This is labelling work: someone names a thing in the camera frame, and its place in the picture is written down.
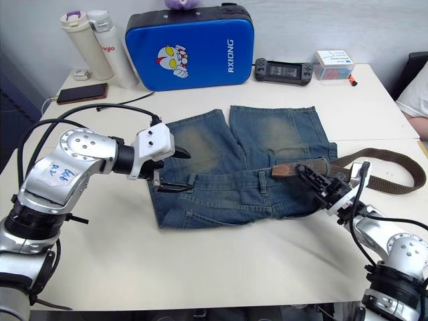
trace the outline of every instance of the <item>label sticker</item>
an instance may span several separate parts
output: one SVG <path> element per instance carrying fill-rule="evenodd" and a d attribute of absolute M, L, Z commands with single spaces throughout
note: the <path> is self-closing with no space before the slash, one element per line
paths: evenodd
<path fill-rule="evenodd" d="M 352 60 L 344 50 L 318 50 L 324 65 L 348 65 L 352 64 Z"/>
<path fill-rule="evenodd" d="M 38 180 L 49 186 L 70 185 L 79 174 L 77 169 L 55 161 L 41 173 Z"/>

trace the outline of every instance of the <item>cable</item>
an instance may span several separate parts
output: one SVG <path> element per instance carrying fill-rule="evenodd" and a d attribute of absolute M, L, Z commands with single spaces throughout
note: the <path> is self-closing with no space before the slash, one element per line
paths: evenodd
<path fill-rule="evenodd" d="M 35 299 L 35 302 L 38 304 L 42 304 L 44 306 L 49 306 L 50 308 L 54 308 L 54 309 L 67 310 L 67 311 L 73 310 L 67 306 L 58 306 L 57 304 L 49 303 L 42 299 Z"/>
<path fill-rule="evenodd" d="M 45 104 L 46 104 L 47 102 L 55 102 L 55 101 L 57 100 L 57 98 L 58 98 L 58 96 L 52 96 L 52 97 L 49 97 L 48 99 L 46 99 L 46 100 L 43 102 L 43 104 L 41 105 L 41 108 L 40 108 L 40 111 L 41 111 L 41 115 L 42 115 L 42 116 L 45 114 L 45 110 L 44 110 Z"/>
<path fill-rule="evenodd" d="M 330 319 L 334 320 L 334 321 L 338 321 L 337 319 L 335 319 L 333 316 L 331 316 L 327 311 L 325 311 L 324 309 L 321 309 L 320 306 L 315 306 L 315 308 L 319 309 L 319 311 L 321 311 L 322 313 L 324 313 L 325 315 L 327 315 L 327 317 L 329 317 Z"/>
<path fill-rule="evenodd" d="M 352 204 L 352 207 L 350 209 L 349 232 L 350 232 L 356 246 L 358 246 L 358 248 L 361 250 L 361 252 L 367 258 L 367 260 L 369 260 L 371 265 L 374 267 L 374 266 L 376 266 L 375 261 L 370 257 L 370 255 L 362 247 L 360 241 L 356 238 L 355 231 L 354 231 L 354 216 L 355 216 L 356 208 L 358 207 L 358 203 L 360 201 L 360 196 L 361 196 L 362 190 L 364 189 L 364 181 L 366 179 L 367 170 L 368 170 L 369 166 L 370 166 L 369 162 L 363 162 L 361 169 L 360 169 L 360 176 L 361 176 L 360 185 L 358 186 L 358 191 L 356 192 L 356 195 L 355 195 L 355 198 L 353 201 L 354 203 Z"/>
<path fill-rule="evenodd" d="M 147 95 L 141 96 L 141 97 L 136 98 L 136 99 L 133 99 L 133 100 L 129 100 L 129 101 L 127 101 L 127 102 L 120 102 L 120 103 L 119 103 L 119 105 L 125 105 L 125 104 L 129 104 L 130 102 L 136 102 L 137 100 L 140 100 L 140 99 L 143 99 L 143 98 L 150 97 L 150 96 L 152 96 L 153 94 L 154 94 L 154 92 L 151 92 L 150 94 L 147 94 Z M 102 110 L 104 110 L 104 109 L 107 109 L 107 108 L 110 108 L 110 107 L 98 107 L 98 108 L 96 109 L 96 111 L 97 111 L 97 112 L 100 112 L 100 111 L 102 111 Z"/>
<path fill-rule="evenodd" d="M 378 221 L 388 221 L 388 222 L 399 222 L 399 223 L 409 223 L 409 224 L 415 224 L 419 227 L 422 227 L 423 229 L 426 229 L 428 231 L 428 225 L 425 225 L 424 223 L 414 221 L 412 219 L 392 219 L 390 217 L 377 217 L 377 216 L 368 216 L 369 219 L 377 219 Z"/>
<path fill-rule="evenodd" d="M 56 268 L 58 267 L 58 264 L 60 263 L 60 259 L 61 259 L 61 242 L 60 239 L 56 240 L 56 257 L 55 257 L 55 262 L 53 263 L 52 266 L 52 271 L 51 274 L 49 275 L 49 279 L 51 279 L 51 277 L 53 276 L 53 274 L 56 271 Z"/>
<path fill-rule="evenodd" d="M 73 120 L 63 120 L 63 119 L 45 119 L 45 120 L 41 120 L 38 123 L 32 125 L 30 128 L 28 128 L 27 131 L 25 132 L 25 134 L 23 135 L 23 137 L 21 138 L 21 141 L 18 144 L 17 162 L 18 162 L 18 184 L 19 184 L 18 186 L 19 187 L 24 182 L 24 175 L 23 175 L 23 149 L 24 149 L 25 142 L 30 137 L 30 135 L 33 132 L 33 130 L 35 130 L 37 127 L 40 127 L 40 126 L 42 126 L 44 124 L 55 124 L 56 125 L 56 124 L 58 124 L 60 122 L 63 122 L 63 123 L 66 123 L 66 124 L 71 124 L 71 125 L 74 125 L 74 126 L 77 126 L 77 127 L 86 128 L 82 124 L 79 124 L 78 122 L 74 122 Z M 27 168 L 27 174 L 29 173 L 29 171 L 31 170 L 32 167 L 33 167 L 33 165 L 28 166 L 28 168 Z"/>
<path fill-rule="evenodd" d="M 82 110 L 91 109 L 91 108 L 103 107 L 103 106 L 128 109 L 128 110 L 133 110 L 135 112 L 141 112 L 143 114 L 149 115 L 152 117 L 152 122 L 151 122 L 152 125 L 155 125 L 161 122 L 161 119 L 159 118 L 159 116 L 157 116 L 156 114 L 153 114 L 152 112 L 149 112 L 148 110 L 144 110 L 144 109 L 132 107 L 132 106 L 126 106 L 126 105 L 120 105 L 120 104 L 107 104 L 107 103 L 84 105 L 77 108 L 73 108 L 71 110 L 68 110 L 67 112 L 64 112 L 61 116 L 58 117 L 58 119 L 63 120 L 76 112 L 80 112 Z M 40 139 L 39 144 L 36 146 L 33 152 L 33 155 L 31 156 L 31 159 L 29 161 L 28 168 L 27 168 L 27 175 L 31 170 L 31 168 L 34 166 L 43 145 L 45 144 L 47 138 L 49 137 L 49 135 L 51 134 L 51 132 L 54 130 L 55 127 L 56 127 L 56 124 L 52 124 L 51 126 L 49 126 L 49 128 L 45 131 L 42 138 Z"/>
<path fill-rule="evenodd" d="M 150 94 L 147 94 L 147 95 L 142 96 L 142 97 L 137 98 L 137 99 L 129 100 L 129 101 L 127 101 L 127 102 L 120 102 L 120 103 L 119 103 L 119 105 L 125 105 L 125 104 L 129 104 L 130 102 L 136 102 L 137 100 L 140 100 L 140 99 L 143 99 L 143 98 L 150 97 L 150 96 L 152 96 L 153 94 L 154 94 L 154 92 L 151 92 Z"/>
<path fill-rule="evenodd" d="M 425 293 L 427 291 L 428 278 L 426 278 L 421 285 L 421 313 L 419 315 L 418 321 L 423 321 L 425 318 Z"/>

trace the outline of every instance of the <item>blue jeans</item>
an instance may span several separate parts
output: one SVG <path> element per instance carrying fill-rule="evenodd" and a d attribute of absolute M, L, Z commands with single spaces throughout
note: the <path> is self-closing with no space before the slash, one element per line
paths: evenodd
<path fill-rule="evenodd" d="M 194 184 L 179 194 L 150 188 L 160 227 L 182 229 L 243 225 L 258 219 L 301 217 L 318 202 L 298 177 L 274 179 L 271 167 L 337 158 L 314 107 L 262 109 L 232 106 L 230 128 L 221 110 L 167 126 L 190 159 L 167 158 L 165 182 Z"/>

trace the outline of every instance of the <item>pen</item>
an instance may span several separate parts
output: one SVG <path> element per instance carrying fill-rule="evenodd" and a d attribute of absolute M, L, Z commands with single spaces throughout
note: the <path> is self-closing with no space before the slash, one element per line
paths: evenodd
<path fill-rule="evenodd" d="M 358 84 L 358 82 L 356 82 L 355 78 L 352 77 L 352 75 L 349 75 L 348 79 L 349 79 L 349 82 L 352 85 L 352 87 L 354 87 Z"/>

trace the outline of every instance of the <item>person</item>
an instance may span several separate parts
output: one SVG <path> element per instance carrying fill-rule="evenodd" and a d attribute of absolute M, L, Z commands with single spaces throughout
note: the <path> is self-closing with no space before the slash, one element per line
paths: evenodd
<path fill-rule="evenodd" d="M 428 62 L 395 101 L 421 140 L 428 140 Z"/>

